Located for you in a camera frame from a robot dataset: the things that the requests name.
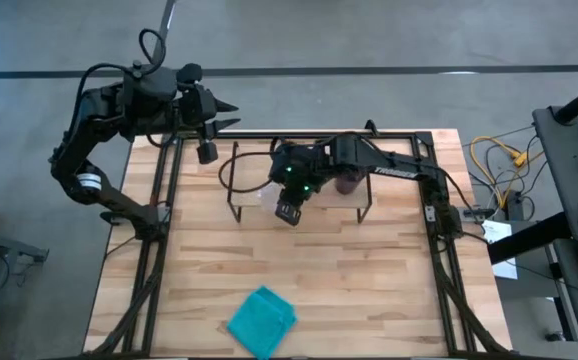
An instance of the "floor stripe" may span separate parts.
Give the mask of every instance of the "floor stripe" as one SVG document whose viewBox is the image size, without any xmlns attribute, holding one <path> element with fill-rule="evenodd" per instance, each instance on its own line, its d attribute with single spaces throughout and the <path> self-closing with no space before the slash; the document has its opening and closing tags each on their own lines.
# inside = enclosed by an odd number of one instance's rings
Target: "floor stripe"
<svg viewBox="0 0 578 360">
<path fill-rule="evenodd" d="M 536 74 L 576 73 L 578 65 L 494 65 L 494 66 L 392 66 L 392 67 L 300 67 L 204 69 L 204 77 L 256 76 L 338 76 L 338 75 L 425 75 L 425 74 Z M 77 79 L 84 70 L 0 71 L 0 79 Z M 119 78 L 115 70 L 100 70 L 93 78 Z"/>
</svg>

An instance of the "wooden table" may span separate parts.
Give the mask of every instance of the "wooden table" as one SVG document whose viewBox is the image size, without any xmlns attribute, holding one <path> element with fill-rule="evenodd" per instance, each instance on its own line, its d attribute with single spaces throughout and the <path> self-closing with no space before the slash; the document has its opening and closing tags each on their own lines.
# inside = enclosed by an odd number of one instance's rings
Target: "wooden table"
<svg viewBox="0 0 578 360">
<path fill-rule="evenodd" d="M 458 132 L 432 131 L 439 165 L 473 201 Z M 242 152 L 267 151 L 269 144 L 239 143 Z M 376 143 L 410 153 L 404 140 Z M 306 207 L 296 228 L 260 207 L 243 209 L 238 224 L 217 179 L 219 166 L 231 156 L 232 141 L 216 144 L 220 159 L 210 165 L 198 164 L 195 143 L 183 151 L 152 356 L 250 357 L 225 326 L 260 285 L 293 304 L 298 317 L 275 356 L 446 354 L 415 182 L 372 176 L 374 205 L 360 225 L 355 210 L 320 207 Z M 144 139 L 133 145 L 123 191 L 139 203 L 149 200 L 157 155 L 158 149 Z M 258 178 L 251 181 L 264 181 L 267 171 L 253 170 L 252 179 Z M 451 202 L 463 206 L 450 190 Z M 109 248 L 131 235 L 128 226 L 117 227 Z M 85 350 L 97 346 L 124 313 L 139 248 L 134 241 L 105 262 Z M 486 247 L 463 238 L 457 251 L 469 305 L 498 342 L 510 348 Z M 460 338 L 455 309 L 453 318 Z"/>
</svg>

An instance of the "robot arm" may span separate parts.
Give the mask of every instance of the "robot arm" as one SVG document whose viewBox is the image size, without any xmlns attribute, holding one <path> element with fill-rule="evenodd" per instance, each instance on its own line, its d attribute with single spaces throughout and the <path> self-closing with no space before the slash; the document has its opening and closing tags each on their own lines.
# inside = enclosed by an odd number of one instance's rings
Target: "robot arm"
<svg viewBox="0 0 578 360">
<path fill-rule="evenodd" d="M 91 151 L 116 134 L 129 142 L 147 135 L 158 145 L 151 135 L 170 134 L 170 142 L 177 133 L 195 132 L 200 139 L 199 161 L 208 164 L 218 158 L 211 140 L 240 119 L 207 123 L 218 112 L 238 108 L 216 99 L 199 84 L 200 66 L 188 64 L 177 74 L 166 67 L 143 71 L 149 66 L 134 62 L 122 82 L 83 92 L 76 121 L 65 131 L 49 162 L 52 176 L 71 199 L 85 205 L 101 204 L 114 217 L 131 221 L 138 239 L 158 240 L 163 235 L 164 214 L 156 204 L 140 205 L 111 186 L 105 173 L 87 159 Z M 178 91 L 182 96 L 176 99 Z"/>
<path fill-rule="evenodd" d="M 425 158 L 382 151 L 360 134 L 346 132 L 313 146 L 283 142 L 272 160 L 269 178 L 284 186 L 276 216 L 291 225 L 300 221 L 300 206 L 331 179 L 373 173 L 420 182 L 429 202 L 425 211 L 435 218 L 438 233 L 457 237 L 462 232 L 460 214 L 443 186 L 444 172 Z"/>
</svg>

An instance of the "teal cloth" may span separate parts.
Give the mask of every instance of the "teal cloth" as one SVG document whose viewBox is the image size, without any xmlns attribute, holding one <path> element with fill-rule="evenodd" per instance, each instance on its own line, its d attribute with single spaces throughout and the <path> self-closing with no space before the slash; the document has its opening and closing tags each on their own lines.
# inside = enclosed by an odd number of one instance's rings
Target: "teal cloth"
<svg viewBox="0 0 578 360">
<path fill-rule="evenodd" d="M 227 330 L 259 360 L 267 360 L 297 321 L 293 306 L 262 286 L 238 309 Z"/>
</svg>

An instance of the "gray floor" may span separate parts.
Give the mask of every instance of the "gray floor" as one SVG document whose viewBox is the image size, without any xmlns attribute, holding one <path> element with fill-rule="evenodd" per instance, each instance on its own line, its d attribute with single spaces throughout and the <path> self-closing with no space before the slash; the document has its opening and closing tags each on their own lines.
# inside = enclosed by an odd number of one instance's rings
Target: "gray floor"
<svg viewBox="0 0 578 360">
<path fill-rule="evenodd" d="M 137 33 L 158 28 L 164 0 L 0 0 L 0 71 L 83 70 L 139 58 Z M 180 0 L 170 66 L 319 67 L 578 64 L 578 0 Z M 89 80 L 100 86 L 113 79 Z M 531 124 L 531 111 L 578 93 L 578 73 L 209 78 L 241 108 L 240 128 L 458 128 L 463 142 Z M 66 129 L 76 79 L 0 80 L 0 233 L 51 249 L 24 287 L 10 284 L 0 312 L 0 359 L 77 354 L 109 227 L 101 208 L 70 201 L 47 158 Z M 534 135 L 504 137 L 518 148 Z M 482 154 L 485 146 L 479 145 Z M 532 148 L 537 151 L 539 145 Z M 128 144 L 92 158 L 119 185 Z M 498 171 L 509 167 L 492 154 Z M 468 161 L 469 168 L 477 172 Z M 476 187 L 480 204 L 489 194 Z M 546 169 L 532 192 L 534 219 L 560 210 Z M 502 292 L 514 348 L 578 359 L 578 344 L 542 340 L 555 309 Z"/>
</svg>

